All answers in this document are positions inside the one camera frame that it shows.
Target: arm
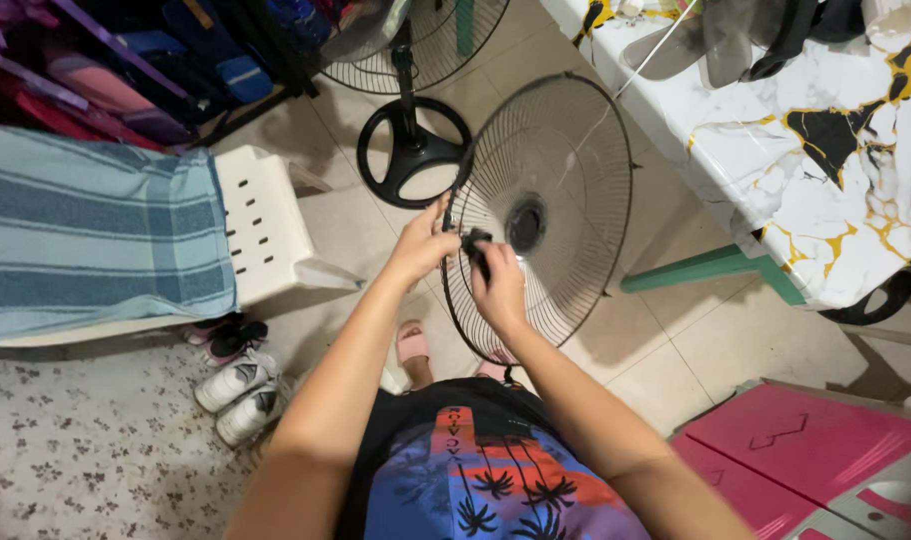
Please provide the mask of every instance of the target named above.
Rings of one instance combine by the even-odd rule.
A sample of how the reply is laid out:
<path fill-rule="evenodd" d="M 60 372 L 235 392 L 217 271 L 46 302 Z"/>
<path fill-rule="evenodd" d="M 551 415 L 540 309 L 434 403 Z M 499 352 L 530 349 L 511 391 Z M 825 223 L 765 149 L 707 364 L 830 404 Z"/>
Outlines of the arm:
<path fill-rule="evenodd" d="M 447 203 L 443 197 L 402 231 L 389 262 L 282 416 L 227 540 L 333 534 L 401 299 L 444 254 L 458 249 L 455 234 L 432 234 Z"/>
<path fill-rule="evenodd" d="M 661 436 L 525 321 L 524 277 L 512 248 L 479 247 L 491 271 L 486 283 L 473 268 L 479 312 L 529 374 L 559 433 L 652 537 L 755 538 Z"/>

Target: striped towel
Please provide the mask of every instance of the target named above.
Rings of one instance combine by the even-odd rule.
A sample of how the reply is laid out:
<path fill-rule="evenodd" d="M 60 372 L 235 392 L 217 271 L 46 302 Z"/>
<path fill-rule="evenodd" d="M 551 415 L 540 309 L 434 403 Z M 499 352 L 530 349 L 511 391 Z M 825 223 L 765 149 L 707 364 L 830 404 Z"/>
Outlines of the striped towel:
<path fill-rule="evenodd" d="M 207 150 L 0 128 L 0 339 L 236 309 Z"/>

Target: fan cage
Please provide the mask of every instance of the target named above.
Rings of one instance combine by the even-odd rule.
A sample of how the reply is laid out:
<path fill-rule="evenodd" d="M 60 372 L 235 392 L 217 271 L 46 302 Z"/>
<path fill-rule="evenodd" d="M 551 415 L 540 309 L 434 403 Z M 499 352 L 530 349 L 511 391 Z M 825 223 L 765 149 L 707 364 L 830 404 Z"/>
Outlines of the fan cage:
<path fill-rule="evenodd" d="M 559 144 L 526 147 L 526 137 L 535 132 L 562 138 Z M 530 154 L 520 158 L 520 151 Z M 532 162 L 556 166 L 545 173 L 545 167 L 526 165 Z M 571 212 L 574 206 L 581 214 L 581 219 L 558 220 L 550 211 L 543 245 L 531 256 L 520 256 L 526 319 L 561 347 L 604 294 L 629 220 L 631 151 L 625 125 L 608 92 L 567 72 L 534 80 L 503 102 L 466 153 L 443 230 L 466 233 L 482 227 L 496 236 L 494 241 L 505 241 L 507 233 L 500 230 L 505 215 L 529 196 L 521 192 L 520 175 L 535 183 L 535 190 L 528 193 L 552 197 L 550 208 Z M 571 181 L 561 189 L 566 180 Z M 558 181 L 555 188 L 553 181 Z M 471 264 L 463 251 L 455 259 L 443 260 L 442 275 L 452 320 L 473 352 L 489 362 L 518 364 L 478 313 L 472 298 Z"/>
<path fill-rule="evenodd" d="M 508 3 L 509 0 L 412 0 L 407 16 L 412 28 L 413 90 L 435 86 L 471 61 L 489 40 Z M 473 21 L 471 51 L 470 42 L 464 37 L 459 46 L 460 17 Z M 392 65 L 391 46 L 365 59 L 322 65 L 321 71 L 357 91 L 382 95 L 401 91 L 399 72 Z"/>

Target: black wheel-shaped base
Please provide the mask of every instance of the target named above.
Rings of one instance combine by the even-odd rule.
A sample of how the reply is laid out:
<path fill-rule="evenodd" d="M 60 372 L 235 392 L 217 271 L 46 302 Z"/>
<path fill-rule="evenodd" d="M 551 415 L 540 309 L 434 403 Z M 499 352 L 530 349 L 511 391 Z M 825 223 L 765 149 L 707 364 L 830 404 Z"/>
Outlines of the black wheel-shaped base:
<path fill-rule="evenodd" d="M 885 293 L 885 302 L 869 311 L 867 310 L 869 300 L 878 290 Z M 900 271 L 866 294 L 865 298 L 859 300 L 855 305 L 842 309 L 825 309 L 819 314 L 836 323 L 863 327 L 884 321 L 897 313 L 908 302 L 909 296 L 911 296 L 911 274 Z"/>
<path fill-rule="evenodd" d="M 443 139 L 414 121 L 411 124 L 415 125 L 416 132 L 414 136 L 407 135 L 406 126 L 409 124 L 406 122 L 410 120 L 407 115 L 411 115 L 412 112 L 406 111 L 401 100 L 393 101 L 376 110 L 358 136 L 356 152 L 358 172 L 369 190 L 372 190 L 379 199 L 402 209 L 423 209 L 445 193 L 450 186 L 428 199 L 403 199 L 401 187 L 425 168 L 461 163 L 462 156 L 465 155 L 472 142 L 472 132 L 469 130 L 469 126 L 452 107 L 430 98 L 415 97 L 414 99 L 416 107 L 429 109 L 446 117 L 455 126 L 455 129 L 458 129 L 462 142 L 454 143 Z M 384 121 L 388 121 L 392 126 L 392 156 L 389 159 L 389 168 L 385 172 L 385 179 L 377 181 L 369 166 L 368 151 L 372 135 L 378 125 Z"/>

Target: electric fan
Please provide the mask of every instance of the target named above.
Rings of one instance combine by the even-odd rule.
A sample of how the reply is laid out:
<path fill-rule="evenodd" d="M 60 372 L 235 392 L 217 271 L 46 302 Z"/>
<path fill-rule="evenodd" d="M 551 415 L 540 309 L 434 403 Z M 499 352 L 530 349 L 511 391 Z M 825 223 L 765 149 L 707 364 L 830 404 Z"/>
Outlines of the electric fan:
<path fill-rule="evenodd" d="M 594 82 L 565 73 L 531 82 L 488 119 L 462 161 L 443 228 L 511 245 L 525 276 L 526 318 L 561 346 L 612 275 L 631 196 L 615 104 Z M 463 250 L 442 264 L 452 320 L 477 355 L 515 364 L 475 307 L 470 258 Z"/>
<path fill-rule="evenodd" d="M 420 209 L 445 192 L 406 199 L 401 189 L 413 175 L 432 166 L 457 165 L 472 140 L 458 112 L 415 92 L 445 80 L 465 65 L 488 40 L 508 0 L 359 0 L 319 49 L 323 73 L 362 92 L 401 94 L 377 110 L 358 138 L 358 171 L 379 199 Z M 462 141 L 453 142 L 420 126 L 416 108 L 445 117 Z M 389 122 L 392 151 L 385 178 L 376 179 L 368 149 L 382 122 Z"/>

